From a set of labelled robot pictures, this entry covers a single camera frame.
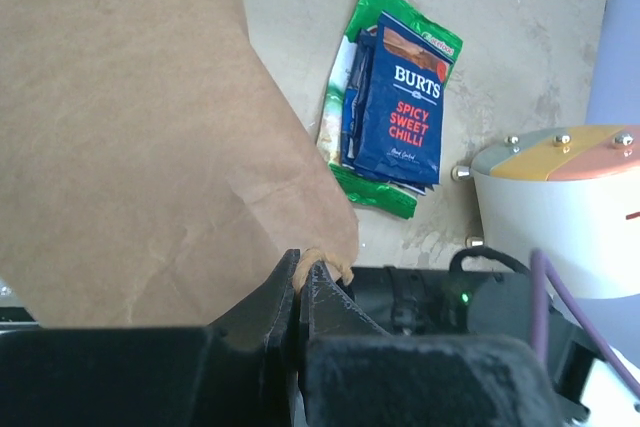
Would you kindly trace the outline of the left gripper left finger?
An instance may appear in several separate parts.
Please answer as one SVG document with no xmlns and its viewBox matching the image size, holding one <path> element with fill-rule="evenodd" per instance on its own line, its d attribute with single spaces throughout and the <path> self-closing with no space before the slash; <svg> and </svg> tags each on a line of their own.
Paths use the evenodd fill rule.
<svg viewBox="0 0 640 427">
<path fill-rule="evenodd" d="M 299 257 L 206 326 L 3 333 L 2 424 L 291 425 Z"/>
</svg>

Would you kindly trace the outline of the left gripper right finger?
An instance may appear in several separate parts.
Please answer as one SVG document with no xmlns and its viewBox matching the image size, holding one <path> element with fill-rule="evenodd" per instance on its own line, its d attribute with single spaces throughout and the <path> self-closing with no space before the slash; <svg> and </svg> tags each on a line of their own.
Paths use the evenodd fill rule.
<svg viewBox="0 0 640 427">
<path fill-rule="evenodd" d="M 310 426 L 560 426 L 547 374 L 509 337 L 383 331 L 315 264 L 302 396 Z"/>
</svg>

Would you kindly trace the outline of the brown paper bag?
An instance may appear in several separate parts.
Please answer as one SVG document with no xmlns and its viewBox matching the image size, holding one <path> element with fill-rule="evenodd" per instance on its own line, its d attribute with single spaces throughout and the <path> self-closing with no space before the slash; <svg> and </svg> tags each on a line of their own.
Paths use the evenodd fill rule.
<svg viewBox="0 0 640 427">
<path fill-rule="evenodd" d="M 242 0 L 1 0 L 1 277 L 45 327 L 197 325 L 355 213 Z"/>
</svg>

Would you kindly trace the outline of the blue Burts chilli crisps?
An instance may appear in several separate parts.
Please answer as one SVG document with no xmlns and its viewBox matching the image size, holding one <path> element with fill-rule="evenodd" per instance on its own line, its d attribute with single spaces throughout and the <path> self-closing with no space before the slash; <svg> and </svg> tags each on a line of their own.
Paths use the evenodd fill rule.
<svg viewBox="0 0 640 427">
<path fill-rule="evenodd" d="M 440 182 L 451 60 L 387 12 L 377 23 L 356 170 L 404 184 Z"/>
</svg>

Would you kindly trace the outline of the blue snack packet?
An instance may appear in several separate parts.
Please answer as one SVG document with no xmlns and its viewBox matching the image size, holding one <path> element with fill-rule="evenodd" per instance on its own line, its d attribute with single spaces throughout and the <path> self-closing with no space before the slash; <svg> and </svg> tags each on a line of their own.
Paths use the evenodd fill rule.
<svg viewBox="0 0 640 427">
<path fill-rule="evenodd" d="M 432 184 L 407 183 L 355 166 L 355 157 L 360 148 L 362 121 L 368 97 L 375 45 L 375 34 L 361 29 L 357 36 L 355 56 L 344 94 L 340 161 L 343 167 L 363 178 L 393 183 L 413 193 L 425 195 L 427 190 L 434 190 Z"/>
</svg>

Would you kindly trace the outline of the green Chuba cassava chips bag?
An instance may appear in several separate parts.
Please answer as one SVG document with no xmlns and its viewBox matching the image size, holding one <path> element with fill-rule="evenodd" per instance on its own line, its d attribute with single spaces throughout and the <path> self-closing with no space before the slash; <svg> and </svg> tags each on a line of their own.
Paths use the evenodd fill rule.
<svg viewBox="0 0 640 427">
<path fill-rule="evenodd" d="M 363 178 L 340 161 L 340 134 L 344 94 L 361 29 L 375 34 L 378 18 L 387 12 L 424 37 L 451 60 L 445 88 L 462 50 L 463 41 L 453 32 L 429 20 L 406 0 L 358 0 L 343 34 L 323 101 L 321 127 L 316 146 L 347 198 L 362 206 L 375 207 L 387 213 L 410 219 L 414 216 L 419 194 L 393 183 Z"/>
</svg>

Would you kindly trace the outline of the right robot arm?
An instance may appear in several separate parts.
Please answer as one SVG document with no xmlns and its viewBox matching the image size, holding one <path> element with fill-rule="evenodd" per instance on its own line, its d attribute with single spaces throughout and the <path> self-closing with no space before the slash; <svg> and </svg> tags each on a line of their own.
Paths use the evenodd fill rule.
<svg viewBox="0 0 640 427">
<path fill-rule="evenodd" d="M 527 342 L 528 269 L 488 247 L 456 253 L 448 270 L 356 267 L 346 294 L 385 331 L 406 336 L 504 335 Z M 636 426 L 639 400 L 591 330 L 548 306 L 547 372 L 568 426 Z"/>
</svg>

